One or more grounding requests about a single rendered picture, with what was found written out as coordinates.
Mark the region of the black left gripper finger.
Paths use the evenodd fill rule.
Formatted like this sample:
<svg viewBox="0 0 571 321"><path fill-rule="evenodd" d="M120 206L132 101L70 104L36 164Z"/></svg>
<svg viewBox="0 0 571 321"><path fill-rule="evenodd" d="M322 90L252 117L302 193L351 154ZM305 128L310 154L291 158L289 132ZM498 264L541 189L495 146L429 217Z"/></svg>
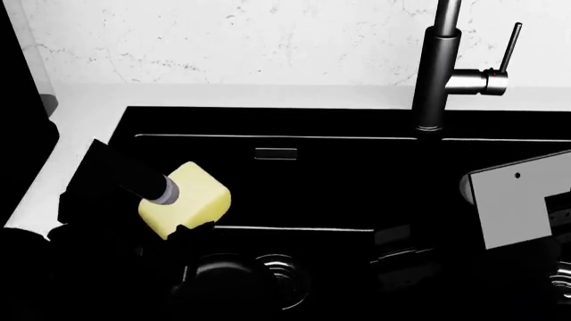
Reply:
<svg viewBox="0 0 571 321"><path fill-rule="evenodd" d="M168 242L198 242L199 240L206 240L210 238L215 224L213 222L207 222L196 226L194 228L189 228L182 224L176 226L175 232L171 233L167 237Z"/></svg>

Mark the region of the black kitchen sink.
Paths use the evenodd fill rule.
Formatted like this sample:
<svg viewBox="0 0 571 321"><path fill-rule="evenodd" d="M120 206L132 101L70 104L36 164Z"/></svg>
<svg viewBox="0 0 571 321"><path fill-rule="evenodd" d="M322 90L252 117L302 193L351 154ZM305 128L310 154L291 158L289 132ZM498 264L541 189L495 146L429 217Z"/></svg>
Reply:
<svg viewBox="0 0 571 321"><path fill-rule="evenodd" d="M369 262L374 232L420 226L410 202L423 170L452 174L571 149L566 111L447 111L441 133L416 133L408 110L135 107L111 146L152 168L195 162L232 196L222 231L242 248L304 261L312 290L294 318L379 321ZM256 148L297 160L255 160Z"/></svg>

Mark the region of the dark metal faucet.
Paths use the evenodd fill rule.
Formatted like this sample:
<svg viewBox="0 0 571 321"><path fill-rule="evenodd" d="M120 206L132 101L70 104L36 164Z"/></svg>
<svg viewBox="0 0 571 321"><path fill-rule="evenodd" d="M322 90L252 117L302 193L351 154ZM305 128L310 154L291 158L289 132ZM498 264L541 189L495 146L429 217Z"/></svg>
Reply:
<svg viewBox="0 0 571 321"><path fill-rule="evenodd" d="M419 133L443 130L448 95L485 95L487 70L456 69L461 0L438 0L434 25L426 29L412 101Z"/></svg>

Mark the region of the chrome sink drain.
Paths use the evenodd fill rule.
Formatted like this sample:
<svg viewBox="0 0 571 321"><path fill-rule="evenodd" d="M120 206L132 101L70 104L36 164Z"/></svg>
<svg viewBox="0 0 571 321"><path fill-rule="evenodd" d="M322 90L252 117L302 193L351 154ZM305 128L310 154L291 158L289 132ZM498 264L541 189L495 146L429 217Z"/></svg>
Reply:
<svg viewBox="0 0 571 321"><path fill-rule="evenodd" d="M300 262L285 254L267 254L256 261L263 264L277 280L279 307L293 309L310 295L311 277Z"/></svg>

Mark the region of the rectangular sink overflow slot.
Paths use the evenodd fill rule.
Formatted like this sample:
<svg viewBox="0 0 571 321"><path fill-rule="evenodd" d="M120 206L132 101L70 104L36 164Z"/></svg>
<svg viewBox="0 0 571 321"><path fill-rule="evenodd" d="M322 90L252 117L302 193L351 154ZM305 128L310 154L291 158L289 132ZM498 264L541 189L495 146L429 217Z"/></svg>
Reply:
<svg viewBox="0 0 571 321"><path fill-rule="evenodd" d="M298 158L298 150L293 148L256 148L254 149L255 160L282 160L294 161Z"/></svg>

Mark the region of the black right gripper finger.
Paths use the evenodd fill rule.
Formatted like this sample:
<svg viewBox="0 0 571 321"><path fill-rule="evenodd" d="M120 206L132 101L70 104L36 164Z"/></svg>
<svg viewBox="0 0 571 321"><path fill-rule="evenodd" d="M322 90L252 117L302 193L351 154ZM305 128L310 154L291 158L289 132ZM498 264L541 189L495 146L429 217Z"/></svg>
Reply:
<svg viewBox="0 0 571 321"><path fill-rule="evenodd" d="M392 226L374 232L374 245L380 248L404 248L411 243L410 225Z"/></svg>
<svg viewBox="0 0 571 321"><path fill-rule="evenodd" d="M378 285L418 285L439 275L434 248L406 248L383 253L369 262Z"/></svg>

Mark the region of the yellow sponge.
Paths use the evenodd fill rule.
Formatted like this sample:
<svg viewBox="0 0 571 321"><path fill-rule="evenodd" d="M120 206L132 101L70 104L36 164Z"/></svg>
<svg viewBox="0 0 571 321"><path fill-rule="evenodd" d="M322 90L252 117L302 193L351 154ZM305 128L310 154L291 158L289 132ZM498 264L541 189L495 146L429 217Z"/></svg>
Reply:
<svg viewBox="0 0 571 321"><path fill-rule="evenodd" d="M162 240L167 240L178 226L194 229L218 221L231 204L229 190L195 162L186 162L167 178L178 187L178 197L169 202L141 200L140 218Z"/></svg>

